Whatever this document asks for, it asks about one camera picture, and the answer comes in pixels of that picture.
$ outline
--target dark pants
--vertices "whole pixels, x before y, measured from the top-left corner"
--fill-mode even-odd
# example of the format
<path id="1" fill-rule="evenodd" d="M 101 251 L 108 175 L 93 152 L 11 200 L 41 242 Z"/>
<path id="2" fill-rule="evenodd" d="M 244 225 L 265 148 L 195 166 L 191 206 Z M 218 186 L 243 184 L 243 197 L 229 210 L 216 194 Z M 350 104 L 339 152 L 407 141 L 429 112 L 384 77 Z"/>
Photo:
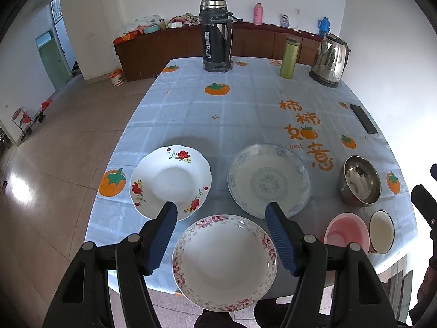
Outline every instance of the dark pants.
<path id="1" fill-rule="evenodd" d="M 260 300 L 256 304 L 253 314 L 261 328 L 279 327 L 287 313 L 289 303 L 276 304 L 276 299 Z M 324 328 L 329 323 L 329 316 L 319 314 L 317 328 Z M 211 312 L 203 310 L 196 320 L 194 328 L 242 328 L 242 324 L 234 322 L 229 313 Z"/>

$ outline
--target bowl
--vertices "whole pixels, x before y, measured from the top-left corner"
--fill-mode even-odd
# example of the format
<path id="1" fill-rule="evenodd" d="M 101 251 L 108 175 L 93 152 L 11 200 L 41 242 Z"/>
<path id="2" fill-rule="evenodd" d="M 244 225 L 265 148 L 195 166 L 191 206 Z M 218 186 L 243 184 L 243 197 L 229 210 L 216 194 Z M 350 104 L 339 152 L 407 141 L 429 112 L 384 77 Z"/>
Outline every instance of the bowl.
<path id="1" fill-rule="evenodd" d="M 234 215 L 192 224 L 173 252 L 173 277 L 182 294 L 209 311 L 238 311 L 259 301 L 277 271 L 277 254 L 256 223 Z"/>
<path id="2" fill-rule="evenodd" d="M 370 218 L 370 252 L 386 254 L 395 242 L 395 225 L 390 215 L 382 209 Z"/>
<path id="3" fill-rule="evenodd" d="M 161 29 L 161 26 L 159 24 L 154 24 L 153 26 L 150 27 L 146 27 L 143 29 L 143 32 L 145 34 L 149 34 L 149 33 L 153 33 L 153 32 L 157 32 Z"/>
<path id="4" fill-rule="evenodd" d="M 342 213 L 329 223 L 323 242 L 338 247 L 358 243 L 367 254 L 370 247 L 369 231 L 364 221 L 356 214 Z"/>
<path id="5" fill-rule="evenodd" d="M 311 196 L 311 181 L 302 160 L 277 144 L 253 144 L 234 158 L 228 188 L 235 202 L 265 219 L 266 206 L 277 202 L 287 218 L 300 212 Z"/>
<path id="6" fill-rule="evenodd" d="M 130 196 L 136 210 L 155 219 L 166 201 L 178 208 L 178 221 L 197 211 L 211 189 L 208 161 L 196 149 L 170 145 L 145 156 L 132 172 Z"/>
<path id="7" fill-rule="evenodd" d="M 354 207 L 368 207 L 381 196 L 381 180 L 372 164 L 360 156 L 346 159 L 338 177 L 342 199 Z"/>

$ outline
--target floor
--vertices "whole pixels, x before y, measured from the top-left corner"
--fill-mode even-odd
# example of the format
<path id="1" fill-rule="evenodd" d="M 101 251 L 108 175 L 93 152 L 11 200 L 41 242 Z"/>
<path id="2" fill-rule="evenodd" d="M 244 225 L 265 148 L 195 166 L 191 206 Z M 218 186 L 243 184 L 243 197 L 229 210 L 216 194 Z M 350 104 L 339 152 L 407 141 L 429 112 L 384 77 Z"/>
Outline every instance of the floor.
<path id="1" fill-rule="evenodd" d="M 113 87 L 77 76 L 54 97 L 42 124 L 0 161 L 9 182 L 0 193 L 0 284 L 30 328 L 40 328 L 71 259 L 84 242 L 100 179 L 123 130 L 153 79 Z M 382 281 L 403 265 L 381 275 Z M 321 310 L 329 314 L 325 289 Z M 161 325 L 193 327 L 202 309 L 184 297 L 150 290 Z M 278 302 L 290 302 L 290 297 Z M 117 328 L 126 327 L 111 291 Z M 253 307 L 232 313 L 257 327 Z"/>

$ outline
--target green door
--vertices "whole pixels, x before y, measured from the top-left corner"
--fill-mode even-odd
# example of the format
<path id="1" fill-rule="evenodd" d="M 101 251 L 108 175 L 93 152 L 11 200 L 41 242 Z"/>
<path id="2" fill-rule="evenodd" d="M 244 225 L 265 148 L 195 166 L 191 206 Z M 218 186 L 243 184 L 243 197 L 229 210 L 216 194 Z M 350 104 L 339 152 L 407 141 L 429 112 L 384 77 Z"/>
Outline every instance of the green door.
<path id="1" fill-rule="evenodd" d="M 42 63 L 44 64 L 45 70 L 47 71 L 53 86 L 56 90 L 59 90 L 71 79 L 71 76 L 62 60 L 56 40 L 51 39 L 39 47 L 38 50 L 41 55 Z"/>

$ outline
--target black thermos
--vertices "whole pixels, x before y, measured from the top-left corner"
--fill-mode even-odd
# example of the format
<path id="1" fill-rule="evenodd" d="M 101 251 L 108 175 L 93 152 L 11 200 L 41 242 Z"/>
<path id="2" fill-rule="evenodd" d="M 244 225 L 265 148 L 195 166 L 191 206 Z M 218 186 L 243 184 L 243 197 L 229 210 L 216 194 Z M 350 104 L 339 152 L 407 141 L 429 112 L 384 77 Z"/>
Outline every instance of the black thermos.
<path id="1" fill-rule="evenodd" d="M 232 69 L 232 20 L 228 18 L 226 0 L 202 0 L 203 69 L 209 72 L 227 72 Z"/>

